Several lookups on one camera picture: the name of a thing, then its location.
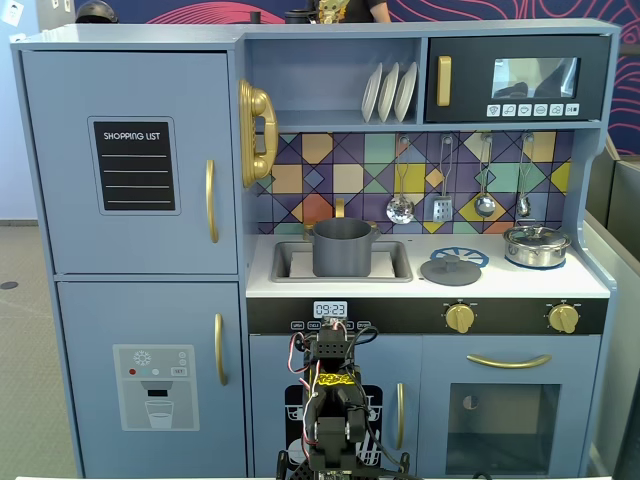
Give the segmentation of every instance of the oven window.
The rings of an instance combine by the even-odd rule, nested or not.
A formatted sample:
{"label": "oven window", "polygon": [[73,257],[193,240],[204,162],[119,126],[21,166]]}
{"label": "oven window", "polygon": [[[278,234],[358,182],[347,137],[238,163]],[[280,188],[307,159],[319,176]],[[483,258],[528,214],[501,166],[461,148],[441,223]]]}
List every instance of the oven window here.
{"label": "oven window", "polygon": [[492,98],[573,98],[577,58],[498,58]]}
{"label": "oven window", "polygon": [[447,475],[549,473],[560,385],[451,385]]}

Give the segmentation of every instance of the gray pot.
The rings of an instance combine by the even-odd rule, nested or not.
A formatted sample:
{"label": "gray pot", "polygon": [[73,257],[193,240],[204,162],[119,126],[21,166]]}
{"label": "gray pot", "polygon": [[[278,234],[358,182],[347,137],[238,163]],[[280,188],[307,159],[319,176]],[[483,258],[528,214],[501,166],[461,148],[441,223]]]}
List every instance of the gray pot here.
{"label": "gray pot", "polygon": [[564,262],[571,239],[548,227],[512,227],[502,235],[507,260],[529,268],[552,268]]}
{"label": "gray pot", "polygon": [[378,227],[356,218],[330,218],[309,232],[313,244],[316,277],[368,277],[371,244],[380,236]]}

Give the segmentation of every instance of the oven door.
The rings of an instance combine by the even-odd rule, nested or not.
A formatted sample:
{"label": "oven door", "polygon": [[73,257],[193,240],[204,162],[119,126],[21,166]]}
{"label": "oven door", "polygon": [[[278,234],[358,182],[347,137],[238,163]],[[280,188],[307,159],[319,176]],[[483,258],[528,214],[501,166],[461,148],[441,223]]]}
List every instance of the oven door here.
{"label": "oven door", "polygon": [[580,476],[599,336],[423,339],[418,476]]}

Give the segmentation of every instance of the toy kitchen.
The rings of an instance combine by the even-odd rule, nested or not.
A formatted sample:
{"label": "toy kitchen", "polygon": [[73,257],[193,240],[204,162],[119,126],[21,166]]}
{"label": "toy kitchen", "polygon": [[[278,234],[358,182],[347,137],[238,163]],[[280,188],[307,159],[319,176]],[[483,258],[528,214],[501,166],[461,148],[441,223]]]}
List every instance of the toy kitchen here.
{"label": "toy kitchen", "polygon": [[578,19],[13,44],[79,475],[295,470],[330,385],[309,339],[337,332],[319,354],[355,352],[361,464],[584,476],[616,284],[582,225],[618,42]]}

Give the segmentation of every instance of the yellow label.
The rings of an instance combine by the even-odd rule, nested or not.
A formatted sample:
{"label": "yellow label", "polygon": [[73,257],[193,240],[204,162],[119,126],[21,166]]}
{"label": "yellow label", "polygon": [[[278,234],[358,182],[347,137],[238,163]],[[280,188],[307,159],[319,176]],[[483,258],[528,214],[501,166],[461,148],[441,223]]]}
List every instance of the yellow label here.
{"label": "yellow label", "polygon": [[355,385],[353,379],[348,375],[337,375],[335,373],[321,373],[318,375],[318,385]]}

